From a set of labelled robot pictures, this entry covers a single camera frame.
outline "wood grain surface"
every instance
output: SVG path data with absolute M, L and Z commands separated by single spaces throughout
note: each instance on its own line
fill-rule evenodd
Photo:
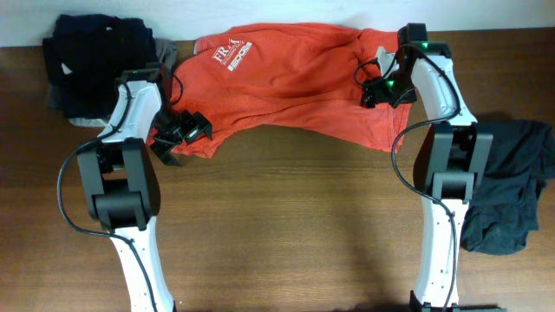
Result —
M 453 51 L 455 77 L 480 120 L 555 121 L 555 29 L 433 33 Z M 179 60 L 192 52 L 180 43 Z M 111 242 L 72 231 L 56 204 L 63 158 L 98 130 L 45 107 L 41 48 L 0 49 L 0 311 L 129 311 Z M 420 102 L 409 123 L 425 118 Z M 410 176 L 425 130 L 399 158 Z M 319 133 L 257 127 L 213 159 L 152 157 L 162 191 L 158 245 L 178 311 L 325 311 L 406 304 L 420 265 L 420 198 L 387 153 Z M 87 214 L 76 164 L 64 197 Z M 540 231 L 508 257 L 462 251 L 460 304 L 555 308 L 555 186 Z

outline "clothing pile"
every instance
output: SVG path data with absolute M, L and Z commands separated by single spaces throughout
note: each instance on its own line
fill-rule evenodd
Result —
M 47 107 L 77 126 L 105 127 L 116 104 L 114 78 L 124 70 L 164 62 L 170 70 L 177 44 L 153 39 L 139 18 L 61 15 L 42 40 L 49 78 Z
M 552 127 L 537 121 L 480 123 L 493 134 L 484 177 L 470 201 L 460 243 L 468 251 L 509 255 L 538 230 L 538 201 L 555 178 Z

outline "red t-shirt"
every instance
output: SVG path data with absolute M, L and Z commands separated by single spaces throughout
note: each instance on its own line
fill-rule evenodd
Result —
M 204 137 L 176 146 L 177 153 L 212 157 L 239 130 L 258 125 L 301 127 L 363 146 L 391 151 L 407 125 L 410 105 L 361 107 L 355 68 L 379 46 L 396 50 L 396 34 L 328 24 L 260 23 L 197 41 L 197 55 L 175 74 L 185 85 L 174 107 L 201 112 L 213 126 Z M 376 66 L 359 81 L 380 75 Z M 180 92 L 173 84 L 174 98 Z

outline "black cable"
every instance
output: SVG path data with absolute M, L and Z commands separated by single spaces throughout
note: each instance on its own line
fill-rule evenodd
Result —
M 181 82 L 180 78 L 178 78 L 175 74 L 172 74 L 172 77 L 175 78 L 177 83 L 179 83 L 180 88 L 181 88 L 181 93 L 180 93 L 180 97 L 178 97 L 177 100 L 170 101 L 170 105 L 177 104 L 177 102 L 179 102 L 181 100 L 181 96 L 183 95 L 183 82 Z
M 407 134 L 409 131 L 416 129 L 417 127 L 422 127 L 422 126 L 428 126 L 428 125 L 432 125 L 435 123 L 440 123 L 440 122 L 444 122 L 444 121 L 448 121 L 451 120 L 452 118 L 456 117 L 459 113 L 460 113 L 460 99 L 459 99 L 459 95 L 457 94 L 456 89 L 454 88 L 453 83 L 451 82 L 451 80 L 449 79 L 449 77 L 447 77 L 447 75 L 445 74 L 445 72 L 439 67 L 437 66 L 437 64 L 434 63 L 434 61 L 432 61 L 427 55 L 425 55 L 422 51 L 420 51 L 415 45 L 412 45 L 410 43 L 406 43 L 403 44 L 402 46 L 399 47 L 399 49 L 395 52 L 395 56 L 393 58 L 393 61 L 391 62 L 391 65 L 389 65 L 388 70 L 385 72 L 385 74 L 382 75 L 382 77 L 380 77 L 379 79 L 376 79 L 372 82 L 369 83 L 362 83 L 359 82 L 356 79 L 356 74 L 358 72 L 358 70 L 360 70 L 362 67 L 368 65 L 368 64 L 372 64 L 375 62 L 373 62 L 374 60 L 371 60 L 369 62 L 365 62 L 361 65 L 359 65 L 356 70 L 355 70 L 355 82 L 358 83 L 359 85 L 363 86 L 363 87 L 367 87 L 367 86 L 371 86 L 374 85 L 376 83 L 379 83 L 380 81 L 382 81 L 383 79 L 385 79 L 384 77 L 387 77 L 389 72 L 391 71 L 391 69 L 393 68 L 393 66 L 395 65 L 395 60 L 397 59 L 397 56 L 399 55 L 399 52 L 402 49 L 405 48 L 411 48 L 413 49 L 418 55 L 419 57 L 423 58 L 426 62 L 428 62 L 435 70 L 437 70 L 437 72 L 440 74 L 440 76 L 445 80 L 445 82 L 447 83 L 447 86 L 449 87 L 451 94 L 454 97 L 454 102 L 455 102 L 455 110 L 446 117 L 441 117 L 441 118 L 437 118 L 434 120 L 426 120 L 426 121 L 422 121 L 422 122 L 418 122 L 415 123 L 414 125 L 411 125 L 407 128 L 405 128 L 403 131 L 401 131 L 397 137 L 395 138 L 395 140 L 393 141 L 393 146 L 391 147 L 391 164 L 393 166 L 393 170 L 395 171 L 395 174 L 397 175 L 397 178 L 399 178 L 399 180 L 412 192 L 415 192 L 416 194 L 423 196 L 424 198 L 427 198 L 429 200 L 432 201 L 433 204 L 435 205 L 440 205 L 441 208 L 443 208 L 443 210 L 445 211 L 445 213 L 447 214 L 447 216 L 449 217 L 449 223 L 451 224 L 451 237 L 453 239 L 453 271 L 452 271 L 452 275 L 451 275 L 451 285 L 449 286 L 449 292 L 447 293 L 447 299 L 445 301 L 445 304 L 443 305 L 443 309 L 441 310 L 442 312 L 447 311 L 447 306 L 449 304 L 449 301 L 451 299 L 451 295 L 453 294 L 453 290 L 454 290 L 454 283 L 455 283 L 455 278 L 457 276 L 457 249 L 459 248 L 458 246 L 458 242 L 457 242 L 457 229 L 455 227 L 455 223 L 454 223 L 454 213 L 451 212 L 451 210 L 441 202 L 441 200 L 427 195 L 424 192 L 421 192 L 419 190 L 417 190 L 414 186 L 412 186 L 401 174 L 401 172 L 399 171 L 399 166 L 397 165 L 397 158 L 396 158 L 396 150 L 397 150 L 397 144 L 399 143 L 399 140 L 405 135 Z
M 131 107 L 131 89 L 129 89 L 129 86 L 127 85 L 127 83 L 121 79 L 116 79 L 116 86 L 120 86 L 123 85 L 123 87 L 125 87 L 126 92 L 127 92 L 127 105 L 125 107 L 125 110 L 123 111 L 123 115 L 121 116 L 120 121 L 118 122 L 118 124 L 116 126 L 110 125 L 112 127 L 112 130 L 109 133 L 103 134 L 99 137 L 96 137 L 88 142 L 85 142 L 81 145 L 79 145 L 75 150 L 73 150 L 68 157 L 66 157 L 66 159 L 63 161 L 62 163 L 62 167 L 60 168 L 60 172 L 58 173 L 58 182 L 57 182 L 57 197 L 58 197 L 58 207 L 60 208 L 60 213 L 63 216 L 63 219 L 66 221 L 66 223 L 74 230 L 83 233 L 83 234 L 87 234 L 87 235 L 92 235 L 92 236 L 96 236 L 96 237 L 106 237 L 106 238 L 116 238 L 121 240 L 123 243 L 127 244 L 127 246 L 129 246 L 129 249 L 133 252 L 135 259 L 137 260 L 137 264 L 140 267 L 140 270 L 142 271 L 143 276 L 145 277 L 145 281 L 147 283 L 147 287 L 148 287 L 148 293 L 150 294 L 150 301 L 153 305 L 153 311 L 154 312 L 158 312 L 158 310 L 156 309 L 156 301 L 154 300 L 154 292 L 153 292 L 153 286 L 150 283 L 150 278 L 148 278 L 148 274 L 147 274 L 147 270 L 145 269 L 145 266 L 143 265 L 142 261 L 140 260 L 139 257 L 139 253 L 137 253 L 137 250 L 135 249 L 135 247 L 133 246 L 133 239 L 127 239 L 123 236 L 117 235 L 117 234 L 112 234 L 112 233 L 104 233 L 104 232 L 99 232 L 99 231 L 91 231 L 91 230 L 85 230 L 77 225 L 75 225 L 73 223 L 73 221 L 71 221 L 71 219 L 69 218 L 65 208 L 63 207 L 63 200 L 62 200 L 62 182 L 63 182 L 63 176 L 66 172 L 66 169 L 68 168 L 69 162 L 76 156 L 76 154 L 78 154 L 81 151 L 86 150 L 87 148 L 89 148 L 90 146 L 93 146 L 94 144 L 98 144 L 100 143 L 102 140 L 106 139 L 107 137 L 112 136 L 114 133 L 117 133 L 118 130 L 121 128 L 121 126 L 123 125 L 125 119 L 127 118 L 127 113 L 129 112 L 129 108 Z
M 408 93 L 410 93 L 411 91 L 414 91 L 414 88 L 410 88 L 409 90 L 405 91 L 403 94 L 401 94 L 401 96 L 399 96 L 397 98 L 397 100 L 395 101 L 395 103 L 393 104 L 393 108 L 397 107 L 397 104 L 399 104 L 399 102 L 402 101 L 402 99 L 405 98 L 405 96 L 407 96 Z
M 168 145 L 171 145 L 171 146 L 178 146 L 179 145 L 179 144 L 174 143 L 172 141 L 164 140 L 164 139 L 161 139 L 161 138 L 156 138 L 153 135 L 150 135 L 150 137 L 153 138 L 153 140 L 159 141 L 160 143 L 168 144 Z

